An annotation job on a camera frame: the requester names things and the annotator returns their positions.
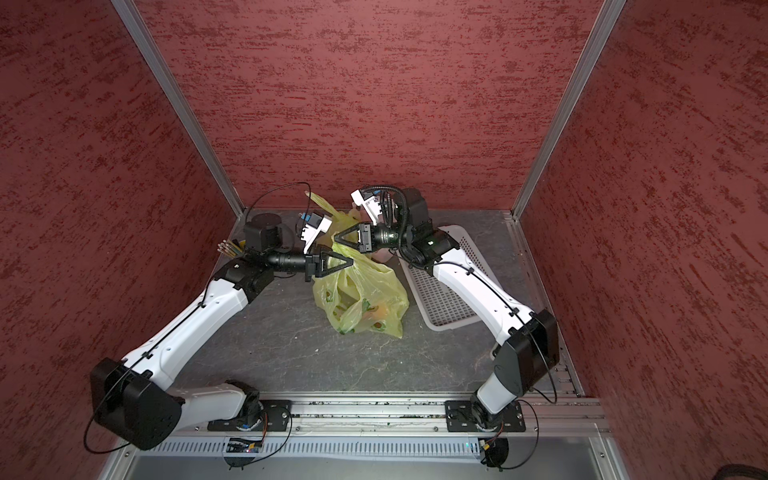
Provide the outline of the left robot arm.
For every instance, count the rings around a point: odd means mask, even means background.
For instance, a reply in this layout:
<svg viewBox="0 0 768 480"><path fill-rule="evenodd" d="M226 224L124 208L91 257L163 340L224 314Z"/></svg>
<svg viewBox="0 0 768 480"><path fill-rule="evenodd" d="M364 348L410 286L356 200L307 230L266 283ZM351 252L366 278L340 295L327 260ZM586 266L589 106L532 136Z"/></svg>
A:
<svg viewBox="0 0 768 480"><path fill-rule="evenodd" d="M215 271L176 318L120 360L99 362L90 373L92 423L127 443L150 450L177 430L224 422L243 432L266 427L258 391L229 380L215 387L174 388L192 356L234 315L252 303L278 273L303 273L307 281L352 266L352 259L315 247L332 225L328 215L302 217L302 248L283 248L282 219L258 214L244 226L245 244Z"/></svg>

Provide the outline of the white plastic basket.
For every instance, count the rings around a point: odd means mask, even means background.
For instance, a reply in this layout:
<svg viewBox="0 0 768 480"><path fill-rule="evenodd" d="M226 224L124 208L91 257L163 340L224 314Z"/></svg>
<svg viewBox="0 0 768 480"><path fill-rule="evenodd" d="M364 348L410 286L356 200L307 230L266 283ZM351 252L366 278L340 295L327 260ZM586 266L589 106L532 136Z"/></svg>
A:
<svg viewBox="0 0 768 480"><path fill-rule="evenodd" d="M440 226L440 229L457 240L474 266L495 284L500 282L491 270L469 233L459 225ZM400 258L400 265L413 293L416 305L426 326L433 331L458 329L481 321L474 310L454 291L426 272L410 267Z"/></svg>

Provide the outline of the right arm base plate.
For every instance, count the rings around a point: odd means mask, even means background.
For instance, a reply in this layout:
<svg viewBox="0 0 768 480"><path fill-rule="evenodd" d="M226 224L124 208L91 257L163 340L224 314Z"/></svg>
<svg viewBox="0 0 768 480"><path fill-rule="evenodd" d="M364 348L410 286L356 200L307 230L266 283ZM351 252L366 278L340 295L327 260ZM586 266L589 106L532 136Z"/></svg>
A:
<svg viewBox="0 0 768 480"><path fill-rule="evenodd" d="M449 432L525 432L526 424L518 402L498 413L489 413L478 400L448 400L444 403Z"/></svg>

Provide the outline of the left aluminium corner post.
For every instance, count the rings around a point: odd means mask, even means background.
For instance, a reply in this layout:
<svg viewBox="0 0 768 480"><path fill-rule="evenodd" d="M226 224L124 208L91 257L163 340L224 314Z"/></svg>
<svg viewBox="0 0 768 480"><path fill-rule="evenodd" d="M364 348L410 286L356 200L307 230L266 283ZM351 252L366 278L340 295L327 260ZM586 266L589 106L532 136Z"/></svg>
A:
<svg viewBox="0 0 768 480"><path fill-rule="evenodd" d="M112 0L111 4L170 102L177 118L208 168L220 192L233 210L236 218L240 219L245 210L244 202L237 193L211 142L208 140L202 125L184 96L160 48L153 39L136 3L129 0Z"/></svg>

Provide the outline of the right aluminium corner post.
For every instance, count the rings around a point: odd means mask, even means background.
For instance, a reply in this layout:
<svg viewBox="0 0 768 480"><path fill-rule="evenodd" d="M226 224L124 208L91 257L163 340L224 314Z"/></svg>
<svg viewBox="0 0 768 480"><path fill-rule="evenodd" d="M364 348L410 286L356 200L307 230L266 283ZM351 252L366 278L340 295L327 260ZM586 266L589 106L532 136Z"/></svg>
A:
<svg viewBox="0 0 768 480"><path fill-rule="evenodd" d="M625 0L605 0L558 103L526 181L511 210L513 222L519 222L535 188L559 142L562 133L586 87L601 53L626 5Z"/></svg>

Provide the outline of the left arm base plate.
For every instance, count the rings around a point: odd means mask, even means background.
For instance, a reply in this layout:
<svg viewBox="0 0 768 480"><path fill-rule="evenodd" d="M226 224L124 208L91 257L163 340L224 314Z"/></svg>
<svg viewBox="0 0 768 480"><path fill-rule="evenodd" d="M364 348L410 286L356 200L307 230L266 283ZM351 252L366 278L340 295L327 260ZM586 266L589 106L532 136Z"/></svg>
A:
<svg viewBox="0 0 768 480"><path fill-rule="evenodd" d="M291 408L292 402L286 399L247 400L234 418L210 421L207 430L242 434L285 432L291 418Z"/></svg>

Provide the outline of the yellow pencil cup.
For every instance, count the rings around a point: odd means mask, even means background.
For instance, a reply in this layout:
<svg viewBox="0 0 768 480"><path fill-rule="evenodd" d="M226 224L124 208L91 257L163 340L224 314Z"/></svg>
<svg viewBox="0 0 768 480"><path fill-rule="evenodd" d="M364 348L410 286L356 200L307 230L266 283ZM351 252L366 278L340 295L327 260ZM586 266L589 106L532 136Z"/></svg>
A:
<svg viewBox="0 0 768 480"><path fill-rule="evenodd" d="M229 258L242 257L244 250L238 245L237 242L229 239L225 239L217 245L217 251Z"/></svg>

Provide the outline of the green plastic bag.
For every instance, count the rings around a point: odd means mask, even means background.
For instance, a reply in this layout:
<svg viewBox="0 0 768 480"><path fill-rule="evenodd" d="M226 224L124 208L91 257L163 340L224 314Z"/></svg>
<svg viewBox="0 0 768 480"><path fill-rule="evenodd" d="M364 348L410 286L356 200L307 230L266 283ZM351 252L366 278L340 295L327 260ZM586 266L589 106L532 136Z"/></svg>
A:
<svg viewBox="0 0 768 480"><path fill-rule="evenodd" d="M332 250L353 264L313 283L315 304L330 325L342 335L373 331L402 338L409 299L394 270L346 246Z"/></svg>
<svg viewBox="0 0 768 480"><path fill-rule="evenodd" d="M332 225L330 229L315 240L309 253L320 254L320 252L324 250L333 250L354 260L353 265L349 268L362 267L363 265L378 267L380 265L379 262L376 262L371 258L369 253L360 253L334 242L334 235L336 233L360 223L361 217L359 212L354 210L353 213L349 215L347 213L336 210L324 198L317 195L316 193L307 193L307 196L310 198L310 202L317 206L317 209L313 210L311 213L324 214L332 218ZM352 235L350 235L347 240L356 241Z"/></svg>

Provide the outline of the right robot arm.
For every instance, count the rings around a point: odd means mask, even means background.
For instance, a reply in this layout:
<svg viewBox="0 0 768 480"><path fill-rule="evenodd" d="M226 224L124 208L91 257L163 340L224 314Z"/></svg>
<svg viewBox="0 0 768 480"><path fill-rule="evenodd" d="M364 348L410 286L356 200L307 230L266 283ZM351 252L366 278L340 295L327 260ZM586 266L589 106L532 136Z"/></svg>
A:
<svg viewBox="0 0 768 480"><path fill-rule="evenodd" d="M546 309L524 305L494 283L460 242L433 225L421 193L375 185L351 193L369 220L334 235L334 241L360 253L388 249L410 267L447 286L493 335L493 371L473 393L473 423L495 431L502 412L531 390L560 361L558 325Z"/></svg>

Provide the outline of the aluminium front rail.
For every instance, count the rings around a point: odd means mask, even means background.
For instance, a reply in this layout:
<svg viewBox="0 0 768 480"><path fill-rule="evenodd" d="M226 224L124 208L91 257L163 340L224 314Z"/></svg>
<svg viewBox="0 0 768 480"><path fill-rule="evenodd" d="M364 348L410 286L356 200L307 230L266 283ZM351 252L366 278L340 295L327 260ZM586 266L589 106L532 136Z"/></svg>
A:
<svg viewBox="0 0 768 480"><path fill-rule="evenodd" d="M260 399L269 433L298 436L591 437L612 430L599 400L576 396L549 403L538 395L514 401L495 424L480 427L467 395L273 393Z"/></svg>

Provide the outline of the aluminium corner post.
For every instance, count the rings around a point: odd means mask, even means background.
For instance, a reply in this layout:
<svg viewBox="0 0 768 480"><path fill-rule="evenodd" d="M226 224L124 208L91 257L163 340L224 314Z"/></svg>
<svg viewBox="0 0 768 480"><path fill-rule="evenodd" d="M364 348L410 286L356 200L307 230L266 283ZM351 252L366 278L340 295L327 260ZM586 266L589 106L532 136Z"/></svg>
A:
<svg viewBox="0 0 768 480"><path fill-rule="evenodd" d="M513 222L519 222L535 188L559 142L562 133L586 87L601 53L626 5L625 0L605 0L558 103L526 181L511 210Z"/></svg>
<svg viewBox="0 0 768 480"><path fill-rule="evenodd" d="M177 118L208 168L220 192L233 210L236 218L240 219L245 210L244 202L237 193L211 142L208 140L202 125L184 96L160 48L153 39L136 3L129 0L112 0L111 4L170 102Z"/></svg>

